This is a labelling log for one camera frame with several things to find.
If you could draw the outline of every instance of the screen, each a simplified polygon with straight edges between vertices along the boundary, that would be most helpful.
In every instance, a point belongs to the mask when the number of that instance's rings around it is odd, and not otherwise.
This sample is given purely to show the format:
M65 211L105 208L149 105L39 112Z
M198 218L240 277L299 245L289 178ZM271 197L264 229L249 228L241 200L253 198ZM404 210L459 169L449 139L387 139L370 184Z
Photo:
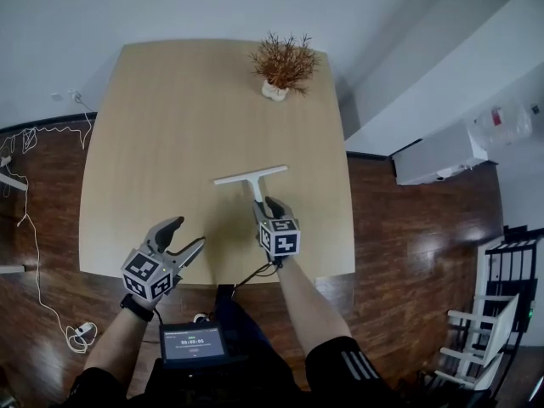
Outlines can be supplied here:
M224 354L218 328L165 331L164 352L167 360L191 360Z

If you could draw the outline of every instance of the white cable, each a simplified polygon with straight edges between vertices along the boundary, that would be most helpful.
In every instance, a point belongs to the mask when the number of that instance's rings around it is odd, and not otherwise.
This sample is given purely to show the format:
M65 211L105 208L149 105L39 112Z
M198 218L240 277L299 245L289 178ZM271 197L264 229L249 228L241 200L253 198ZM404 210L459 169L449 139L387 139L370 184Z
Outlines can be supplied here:
M85 150L85 140L89 134L89 132L93 129L93 126L91 125L91 122L88 120L88 117L87 117L87 113L84 114L85 115L85 119L87 120L87 123L89 125L89 129L88 131L85 133L85 136L82 137L82 132L81 130L79 129L74 129L74 128L70 128L70 127L63 127L61 129L58 129L56 127L53 127L53 128L37 128L37 127L31 127L31 128L26 128L24 130L21 130L20 132L18 132L17 134L13 135L13 136L9 136L7 137L4 141L3 141L3 144L2 146L0 147L0 154L2 153L5 145L6 145L6 142L8 141L8 139L10 140L10 146L8 147L8 150L10 151L10 154L13 154L14 153L14 150L15 150L15 139L17 138L17 136L20 136L21 134L23 135L23 149L22 149L22 152L23 154L26 154L28 151L30 151L32 148L34 148L36 145L37 145L37 135L36 135L36 132L41 132L41 131L46 131L46 132L53 132L53 131L56 131L56 132L64 132L65 130L68 130L70 132L78 132L79 133L79 140L82 144L82 148ZM75 352L76 354L85 354L87 352L87 349L89 346L91 346L93 343L94 343L94 340L96 338L96 336L98 335L98 332L99 332L99 329L98 327L96 326L96 324L94 324L93 322L88 322L90 325L92 325L94 327L94 336L93 336L93 339L91 340L90 343L87 343L87 341L81 337L81 336L78 336L76 334L76 330L72 327L72 326L67 326L66 329L64 330L62 328L62 323L60 322L60 316L59 316L59 313L56 312L55 309L49 307L48 305L46 305L45 303L43 303L42 301L42 290L40 288L40 248L37 244L37 232L36 232L36 225L34 225L34 223L32 222L32 219L31 217L29 216L28 212L27 212L27 206L28 206L28 190L30 188L30 185L29 185L29 182L28 182L28 178L25 176L25 175L19 175L17 173L12 173L11 170L9 169L9 165L6 165L6 169L8 170L8 173L10 176L12 177L17 177L18 179L24 179L26 181L26 190L25 190L25 214L24 216L21 218L21 220L17 223L17 227L19 227L22 222L25 220L25 219L28 219L28 222L30 223L33 231L34 231L34 244L36 245L36 252L37 252L37 259L36 259L36 286L37 286L37 298L38 298L38 302L40 303L40 305L42 305L44 308L48 309L48 310L51 310L54 312L54 314L57 316L57 321L59 322L59 328L60 328L60 331L62 332L62 334L65 336L65 340L66 340L66 344L68 345L68 348L70 348L70 350L72 352ZM4 188L4 192L3 192L3 195L4 196L9 196L9 192L8 194L6 195L5 193L5 188ZM74 335L72 336L69 336L68 335L68 331L69 330L72 330L74 332ZM82 348L75 348L71 342L74 342L75 344L78 344L79 346L82 346Z

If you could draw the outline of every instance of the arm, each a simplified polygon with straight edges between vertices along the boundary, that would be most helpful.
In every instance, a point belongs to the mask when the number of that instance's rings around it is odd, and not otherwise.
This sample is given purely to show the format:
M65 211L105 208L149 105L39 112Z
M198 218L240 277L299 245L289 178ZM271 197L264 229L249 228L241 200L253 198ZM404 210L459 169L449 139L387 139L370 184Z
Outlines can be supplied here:
M351 337L348 324L321 296L292 258L278 269L281 290L304 354L336 337Z
M133 297L142 307L152 310L155 305ZM147 322L129 309L122 309L87 358L84 369L97 367L108 371L125 390L133 377L139 348Z

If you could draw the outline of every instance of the white pot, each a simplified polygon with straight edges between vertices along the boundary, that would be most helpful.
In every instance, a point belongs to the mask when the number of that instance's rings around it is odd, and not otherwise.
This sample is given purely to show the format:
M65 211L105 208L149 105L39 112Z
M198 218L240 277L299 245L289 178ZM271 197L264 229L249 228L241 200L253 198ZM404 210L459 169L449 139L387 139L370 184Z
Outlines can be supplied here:
M261 92L265 97L268 97L273 101L283 101L286 98L287 93L289 92L289 88L279 89L265 80Z

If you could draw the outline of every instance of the baseboard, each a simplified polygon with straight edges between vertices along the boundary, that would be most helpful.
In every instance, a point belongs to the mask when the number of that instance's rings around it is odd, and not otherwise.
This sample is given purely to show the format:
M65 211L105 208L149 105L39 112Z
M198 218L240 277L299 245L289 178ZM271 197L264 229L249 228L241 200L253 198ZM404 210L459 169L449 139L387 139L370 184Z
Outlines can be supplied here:
M90 120L95 119L96 115L97 115L96 112L87 113L87 117ZM23 130L24 128L45 127L45 126L53 126L57 124L65 124L67 122L85 121L85 119L86 118L84 113L76 113L75 115L57 116L56 118L41 119L38 121L25 122L23 124L16 124L11 127L2 128L0 129L0 133L12 133L12 132L18 132L19 130Z
M380 156L378 154L356 153L353 151L346 151L346 156L352 159L378 160L381 162L388 159L387 156Z

